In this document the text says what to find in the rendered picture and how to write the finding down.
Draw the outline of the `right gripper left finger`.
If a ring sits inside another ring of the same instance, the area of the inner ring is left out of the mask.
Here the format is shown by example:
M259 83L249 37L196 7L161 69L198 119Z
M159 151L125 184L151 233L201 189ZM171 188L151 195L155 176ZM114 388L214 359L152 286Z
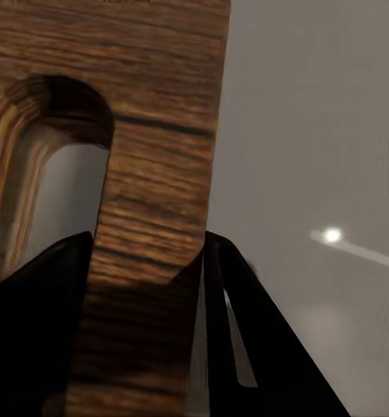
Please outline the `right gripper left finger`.
M52 244L0 283L0 417L39 417L83 298L89 231Z

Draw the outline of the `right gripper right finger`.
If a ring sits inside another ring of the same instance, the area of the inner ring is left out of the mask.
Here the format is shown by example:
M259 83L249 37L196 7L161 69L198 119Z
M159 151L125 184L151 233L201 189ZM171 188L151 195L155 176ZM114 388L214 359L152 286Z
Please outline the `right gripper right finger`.
M210 417L350 417L239 249L207 231L203 261ZM238 382L224 289L258 387Z

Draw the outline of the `cutting board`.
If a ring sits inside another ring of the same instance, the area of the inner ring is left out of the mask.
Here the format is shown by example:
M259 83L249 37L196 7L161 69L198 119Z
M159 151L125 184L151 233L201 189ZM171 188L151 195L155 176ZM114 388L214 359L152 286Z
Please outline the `cutting board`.
M0 0L0 210L47 111L111 127L59 417L184 417L231 0Z

